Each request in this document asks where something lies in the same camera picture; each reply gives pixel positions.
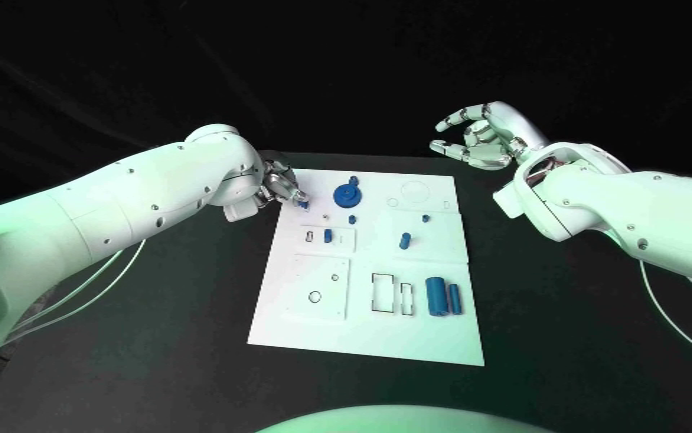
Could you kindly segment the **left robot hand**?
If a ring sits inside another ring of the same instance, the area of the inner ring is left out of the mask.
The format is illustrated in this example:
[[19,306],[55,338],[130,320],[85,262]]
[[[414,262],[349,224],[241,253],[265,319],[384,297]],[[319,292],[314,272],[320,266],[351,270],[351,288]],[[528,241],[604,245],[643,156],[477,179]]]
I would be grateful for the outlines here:
[[310,197],[300,189],[293,168],[278,159],[264,160],[264,176],[257,196],[264,204],[280,202],[309,208]]

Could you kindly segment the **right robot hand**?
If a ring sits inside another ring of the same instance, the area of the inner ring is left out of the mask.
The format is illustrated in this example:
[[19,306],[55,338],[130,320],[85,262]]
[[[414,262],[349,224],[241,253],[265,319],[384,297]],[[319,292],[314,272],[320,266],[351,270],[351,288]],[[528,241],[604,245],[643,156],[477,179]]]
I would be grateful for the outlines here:
[[438,133],[466,126],[463,143],[433,140],[430,149],[473,168],[498,171],[512,162],[521,165],[549,145],[548,138],[524,114],[505,102],[467,106],[436,125]]

